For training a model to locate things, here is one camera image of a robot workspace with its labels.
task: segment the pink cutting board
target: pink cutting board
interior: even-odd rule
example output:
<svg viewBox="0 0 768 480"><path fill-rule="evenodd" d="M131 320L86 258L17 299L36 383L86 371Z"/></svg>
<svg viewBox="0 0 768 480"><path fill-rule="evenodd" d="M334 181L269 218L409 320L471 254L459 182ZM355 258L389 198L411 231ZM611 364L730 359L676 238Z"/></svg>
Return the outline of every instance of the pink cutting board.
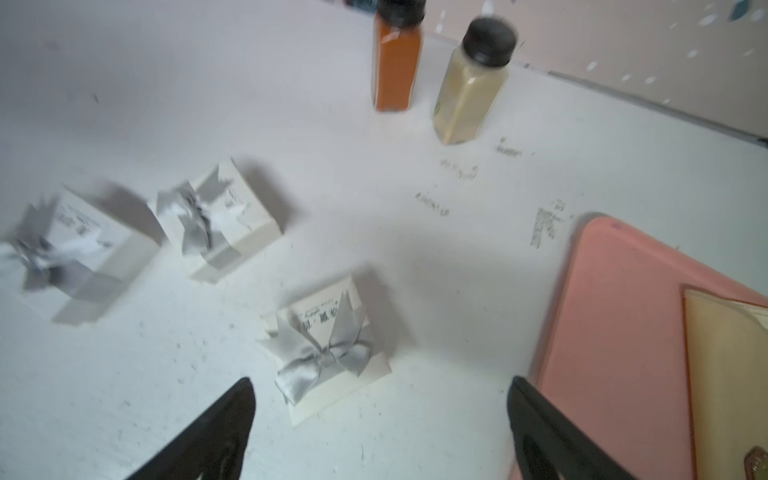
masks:
<svg viewBox="0 0 768 480"><path fill-rule="evenodd" d="M590 221L542 363L538 389L640 480L694 478L682 297L689 286L768 305L619 220Z"/></svg>

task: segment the white gift box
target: white gift box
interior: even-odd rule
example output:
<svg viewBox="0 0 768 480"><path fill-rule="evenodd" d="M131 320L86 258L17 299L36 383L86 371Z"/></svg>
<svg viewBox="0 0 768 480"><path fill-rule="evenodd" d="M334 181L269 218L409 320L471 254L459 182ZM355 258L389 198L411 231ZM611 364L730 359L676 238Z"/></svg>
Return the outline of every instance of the white gift box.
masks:
<svg viewBox="0 0 768 480"><path fill-rule="evenodd" d="M295 329L310 336L320 346L327 346L334 322L336 321L339 299L342 298L344 293L349 294L349 302L353 310L358 310L362 307L355 283L352 277L348 277L287 308L265 316L262 318L265 330L270 336L275 337L278 332L277 322L279 316L284 320L289 320L289 323ZM286 402L291 422L294 426L392 371L389 368L389 362L383 352L382 345L378 344L372 337L367 315L365 315L362 322L359 336L361 338L365 337L369 343L372 343L371 355L365 369L359 376L342 370L331 378L323 379L322 382L315 384L296 405ZM286 365L277 356L275 356L275 360L278 370L281 370Z"/></svg>
<svg viewBox="0 0 768 480"><path fill-rule="evenodd" d="M163 227L171 245L182 255L187 275L200 282L216 283L254 254L280 238L280 227L259 202L256 194L237 170L232 160L223 161L195 181L180 188L194 190L195 206L207 222L210 243L201 252L185 252L185 236L190 233L188 212L164 210L158 200L148 204Z"/></svg>
<svg viewBox="0 0 768 480"><path fill-rule="evenodd" d="M33 236L48 249L45 256L66 260L43 270L28 269L12 244L24 224L33 226ZM96 321L159 248L150 237L69 190L50 204L30 205L25 220L2 247L3 289L43 318L71 325ZM26 290L35 272L45 278L44 286Z"/></svg>

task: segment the white tabletop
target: white tabletop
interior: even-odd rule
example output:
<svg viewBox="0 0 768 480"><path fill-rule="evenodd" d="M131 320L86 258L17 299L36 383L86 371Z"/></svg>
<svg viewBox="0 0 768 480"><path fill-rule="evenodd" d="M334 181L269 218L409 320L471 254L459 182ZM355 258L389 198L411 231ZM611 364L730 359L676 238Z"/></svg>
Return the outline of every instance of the white tabletop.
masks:
<svg viewBox="0 0 768 480"><path fill-rule="evenodd" d="M374 114L371 24L317 0L0 6L2 227L61 184L146 220L128 190L231 156L285 228L216 286L166 245L92 325L0 297L0 477L122 479L249 376L243 478L504 478L506 390L590 212L768 293L768 151L516 67L444 147L452 46L427 39L412 109ZM562 221L535 246L539 209ZM258 319L349 273L392 374L292 429Z"/></svg>

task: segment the satin bow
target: satin bow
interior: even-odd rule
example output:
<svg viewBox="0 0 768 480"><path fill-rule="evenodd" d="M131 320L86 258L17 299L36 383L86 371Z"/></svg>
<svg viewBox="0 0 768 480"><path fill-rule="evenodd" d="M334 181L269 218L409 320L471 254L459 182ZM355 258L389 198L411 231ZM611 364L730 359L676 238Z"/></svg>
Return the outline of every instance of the satin bow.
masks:
<svg viewBox="0 0 768 480"><path fill-rule="evenodd" d="M99 241L99 229L85 235L73 234L62 244L51 245L45 234L51 228L53 210L49 206L27 207L17 230L0 242L0 268L20 262L26 268L24 291L33 292L54 286L75 297L85 293L83 287L96 275L78 259L99 253L111 245ZM119 284L116 279L103 277L110 286L112 283Z"/></svg>
<svg viewBox="0 0 768 480"><path fill-rule="evenodd" d="M157 194L157 215L175 214L184 227L184 237L181 240L181 253L184 256L201 255L210 251L216 243L215 237L224 242L225 239L218 232L219 224L235 221L237 216L245 211L245 205L226 205L221 210L211 209L211 204L227 191L230 183L219 178L219 167L216 167L197 189L189 182L184 182L173 190Z"/></svg>
<svg viewBox="0 0 768 480"><path fill-rule="evenodd" d="M328 345L320 347L281 316L277 317L277 336L261 344L287 363L277 373L275 384L292 405L317 384L326 368L338 365L360 376L371 356L371 347L358 340L365 318L362 307L352 309L349 293L345 291L339 300Z"/></svg>

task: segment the black bottle cap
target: black bottle cap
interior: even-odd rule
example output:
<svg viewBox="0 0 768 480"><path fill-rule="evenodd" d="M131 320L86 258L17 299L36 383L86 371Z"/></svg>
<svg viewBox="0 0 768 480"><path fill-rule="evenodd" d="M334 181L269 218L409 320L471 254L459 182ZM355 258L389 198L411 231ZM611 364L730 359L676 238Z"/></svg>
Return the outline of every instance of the black bottle cap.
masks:
<svg viewBox="0 0 768 480"><path fill-rule="evenodd" d="M509 63L518 43L515 30L500 18L477 17L462 40L466 54L486 67L499 68Z"/></svg>
<svg viewBox="0 0 768 480"><path fill-rule="evenodd" d="M376 11L393 27L415 27L424 19L426 0L379 0Z"/></svg>

